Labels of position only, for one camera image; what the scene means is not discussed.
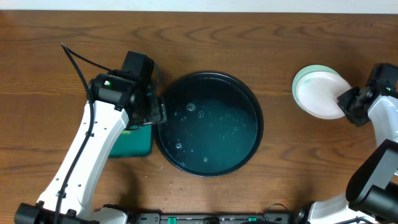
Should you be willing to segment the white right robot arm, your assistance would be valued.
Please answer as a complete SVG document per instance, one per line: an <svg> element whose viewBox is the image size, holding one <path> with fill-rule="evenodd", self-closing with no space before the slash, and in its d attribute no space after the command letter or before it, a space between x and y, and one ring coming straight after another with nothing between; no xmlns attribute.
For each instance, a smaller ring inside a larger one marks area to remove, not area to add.
<svg viewBox="0 0 398 224"><path fill-rule="evenodd" d="M377 148L348 182L346 192L313 202L293 223L396 223L397 92L394 88L355 87L338 97L338 106L357 126L370 121Z"/></svg>

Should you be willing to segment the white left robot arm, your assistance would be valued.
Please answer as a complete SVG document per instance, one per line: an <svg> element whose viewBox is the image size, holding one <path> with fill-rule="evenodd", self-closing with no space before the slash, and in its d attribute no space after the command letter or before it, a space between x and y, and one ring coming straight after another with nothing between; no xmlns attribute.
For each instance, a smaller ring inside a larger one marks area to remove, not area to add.
<svg viewBox="0 0 398 224"><path fill-rule="evenodd" d="M108 156L126 129L166 120L161 97L148 94L149 81L119 73L99 74L86 84L88 101L62 165L35 205L21 203L15 223L128 223L116 205L92 211L93 196Z"/></svg>

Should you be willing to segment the white plate green stain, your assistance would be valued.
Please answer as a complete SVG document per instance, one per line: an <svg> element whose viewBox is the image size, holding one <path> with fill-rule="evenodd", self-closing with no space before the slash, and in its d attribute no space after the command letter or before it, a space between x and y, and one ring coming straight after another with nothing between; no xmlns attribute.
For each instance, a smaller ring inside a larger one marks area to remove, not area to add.
<svg viewBox="0 0 398 224"><path fill-rule="evenodd" d="M294 93L299 105L312 116L339 119L345 114L338 106L338 97L350 89L351 85L341 76L317 71L304 75Z"/></svg>

